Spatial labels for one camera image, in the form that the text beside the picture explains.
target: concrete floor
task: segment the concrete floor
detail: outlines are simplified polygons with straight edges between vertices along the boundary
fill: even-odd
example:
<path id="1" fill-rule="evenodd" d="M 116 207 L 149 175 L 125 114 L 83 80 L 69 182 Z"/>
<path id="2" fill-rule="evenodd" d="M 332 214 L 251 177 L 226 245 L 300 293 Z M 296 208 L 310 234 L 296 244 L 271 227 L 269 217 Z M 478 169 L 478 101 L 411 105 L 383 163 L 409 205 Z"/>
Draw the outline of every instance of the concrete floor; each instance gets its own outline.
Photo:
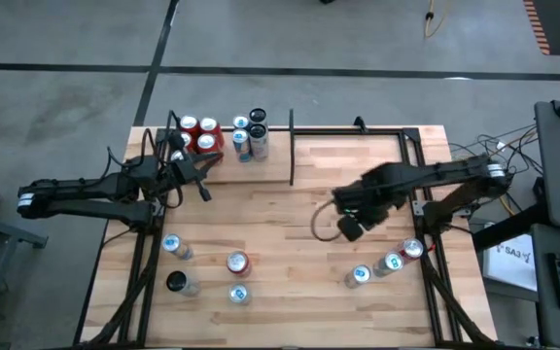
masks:
<path id="1" fill-rule="evenodd" d="M 168 0 L 0 0 L 0 62 L 149 65 Z M 452 0 L 440 32 L 425 41 L 426 0 L 182 0 L 163 65 L 311 67 L 413 71 L 560 73 L 542 55 L 521 0 Z M 443 2 L 437 1 L 437 15 Z M 38 178 L 98 176 L 105 146 L 123 153 L 146 74 L 0 71 L 0 219 L 46 233 L 44 251 L 21 247 L 0 297 L 0 341 L 14 349 L 69 345 L 105 222 L 16 213 L 17 188 Z M 533 122 L 533 104 L 560 99 L 560 82 L 163 75 L 145 125 L 168 109 L 215 116 L 264 107 L 274 124 L 444 124 L 471 143 Z M 537 145 L 525 150 L 539 160 Z M 531 171 L 511 194 L 533 203 Z M 490 205 L 476 214 L 498 221 Z M 533 304 L 490 295 L 499 339 L 537 333 Z"/>

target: soda can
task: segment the soda can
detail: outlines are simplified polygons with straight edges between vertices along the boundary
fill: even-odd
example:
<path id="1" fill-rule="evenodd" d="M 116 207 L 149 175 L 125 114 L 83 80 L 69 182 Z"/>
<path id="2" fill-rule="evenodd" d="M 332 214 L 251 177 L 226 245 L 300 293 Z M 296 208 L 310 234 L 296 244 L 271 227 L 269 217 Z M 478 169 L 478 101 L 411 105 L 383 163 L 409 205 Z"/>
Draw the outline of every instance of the soda can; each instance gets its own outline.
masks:
<path id="1" fill-rule="evenodd" d="M 230 301 L 239 305 L 247 305 L 252 299 L 250 291 L 248 291 L 248 289 L 242 284 L 235 284 L 230 287 L 228 297 L 230 298 Z"/>
<path id="2" fill-rule="evenodd" d="M 176 234 L 168 234 L 163 237 L 162 245 L 166 252 L 172 253 L 181 260 L 189 260 L 193 257 L 193 249 Z"/>
<path id="3" fill-rule="evenodd" d="M 215 139 L 220 145 L 220 149 L 224 147 L 224 134 L 222 133 L 222 127 L 218 121 L 213 118 L 203 118 L 202 121 L 200 121 L 200 132 L 215 136 Z"/>
<path id="4" fill-rule="evenodd" d="M 238 277 L 248 277 L 252 272 L 252 265 L 248 255 L 243 252 L 232 252 L 228 256 L 226 265 L 228 271 L 234 273 Z"/>
<path id="5" fill-rule="evenodd" d="M 192 135 L 186 131 L 181 132 L 181 138 L 185 141 L 185 149 L 191 153 L 195 153 L 195 141 L 192 139 Z"/>
<path id="6" fill-rule="evenodd" d="M 267 112 L 263 108 L 255 108 L 250 111 L 249 119 L 251 124 L 263 124 L 267 128 Z"/>
<path id="7" fill-rule="evenodd" d="M 249 130 L 250 129 L 250 120 L 248 120 L 248 117 L 245 116 L 236 116 L 232 119 L 232 125 L 234 126 L 235 129 L 244 129 L 244 130 Z"/>
<path id="8" fill-rule="evenodd" d="M 187 132 L 193 139 L 200 135 L 200 123 L 194 116 L 183 116 L 181 118 L 181 131 Z"/>
<path id="9" fill-rule="evenodd" d="M 200 293 L 200 283 L 188 277 L 183 271 L 174 271 L 165 280 L 167 289 L 186 297 L 195 297 Z"/>
<path id="10" fill-rule="evenodd" d="M 358 288 L 364 285 L 370 279 L 370 269 L 362 264 L 354 267 L 345 275 L 345 286 L 347 288 Z"/>
<path id="11" fill-rule="evenodd" d="M 407 238 L 395 248 L 395 252 L 403 257 L 405 264 L 419 260 L 424 251 L 423 244 L 416 238 Z"/>
<path id="12" fill-rule="evenodd" d="M 373 265 L 373 274 L 384 277 L 403 268 L 403 257 L 397 252 L 389 252 Z"/>
<path id="13" fill-rule="evenodd" d="M 243 129 L 236 129 L 232 132 L 232 144 L 237 153 L 237 159 L 241 162 L 250 161 L 250 138 L 248 132 Z"/>
<path id="14" fill-rule="evenodd" d="M 265 160 L 269 156 L 267 128 L 262 124 L 253 124 L 250 129 L 250 148 L 254 160 Z"/>

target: white paper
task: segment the white paper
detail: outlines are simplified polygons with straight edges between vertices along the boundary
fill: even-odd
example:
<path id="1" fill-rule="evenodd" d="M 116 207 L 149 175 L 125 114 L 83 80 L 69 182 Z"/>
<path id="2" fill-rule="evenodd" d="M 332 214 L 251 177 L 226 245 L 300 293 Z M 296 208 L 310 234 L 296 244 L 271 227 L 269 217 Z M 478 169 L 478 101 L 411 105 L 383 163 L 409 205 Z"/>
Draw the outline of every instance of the white paper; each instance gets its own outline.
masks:
<path id="1" fill-rule="evenodd" d="M 536 292 L 533 237 L 522 234 L 486 250 L 483 276 Z"/>

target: wooden table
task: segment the wooden table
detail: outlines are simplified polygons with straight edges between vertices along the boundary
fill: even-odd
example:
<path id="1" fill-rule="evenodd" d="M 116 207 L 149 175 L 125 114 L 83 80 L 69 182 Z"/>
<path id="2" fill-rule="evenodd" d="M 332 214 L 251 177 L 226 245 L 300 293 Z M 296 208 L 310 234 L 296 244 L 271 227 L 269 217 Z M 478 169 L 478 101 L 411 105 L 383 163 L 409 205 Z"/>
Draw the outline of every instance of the wooden table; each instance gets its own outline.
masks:
<path id="1" fill-rule="evenodd" d="M 442 126 L 416 127 L 427 163 L 451 160 Z M 127 157 L 139 153 L 141 131 L 131 130 Z M 355 290 L 342 283 L 353 266 L 372 264 L 402 239 L 414 236 L 408 205 L 391 210 L 390 219 L 353 243 L 317 241 L 308 227 L 315 208 L 330 198 L 330 188 L 347 185 L 384 161 L 401 161 L 394 137 L 298 136 L 292 187 L 286 182 L 209 185 L 213 200 L 206 203 L 196 188 L 186 188 L 183 206 L 166 214 L 164 233 L 178 233 L 188 241 L 194 258 L 182 262 L 160 253 L 147 346 L 433 345 L 419 263 Z M 434 196 L 442 198 L 450 191 L 434 189 Z M 335 233 L 335 218 L 332 209 L 322 213 L 321 235 Z M 110 223 L 105 239 L 124 228 Z M 482 331 L 496 338 L 472 239 L 455 230 L 442 239 L 455 297 Z M 104 248 L 82 339 L 96 335 L 121 303 L 134 242 L 134 234 L 125 235 Z M 228 287 L 236 279 L 226 269 L 226 258 L 235 250 L 247 252 L 254 263 L 245 280 L 253 296 L 247 306 L 228 301 Z M 198 297 L 167 290 L 165 279 L 177 269 L 201 282 Z M 449 334 L 439 297 L 438 308 L 444 333 Z M 133 314 L 131 334 L 137 330 Z"/>

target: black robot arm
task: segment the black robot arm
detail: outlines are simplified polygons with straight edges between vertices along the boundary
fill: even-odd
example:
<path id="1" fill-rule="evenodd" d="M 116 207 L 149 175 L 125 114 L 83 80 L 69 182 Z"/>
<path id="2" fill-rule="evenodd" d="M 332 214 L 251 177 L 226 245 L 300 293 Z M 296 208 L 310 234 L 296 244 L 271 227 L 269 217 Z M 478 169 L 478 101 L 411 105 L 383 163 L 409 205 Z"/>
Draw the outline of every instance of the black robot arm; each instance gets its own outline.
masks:
<path id="1" fill-rule="evenodd" d="M 511 175 L 488 156 L 427 166 L 384 163 L 363 174 L 361 180 L 332 190 L 336 211 L 343 215 L 337 225 L 348 240 L 355 241 L 364 229 L 385 221 L 391 207 L 401 208 L 415 188 L 462 183 L 442 201 L 423 207 L 423 230 L 439 233 L 455 211 L 482 197 L 504 194 L 510 180 Z"/>

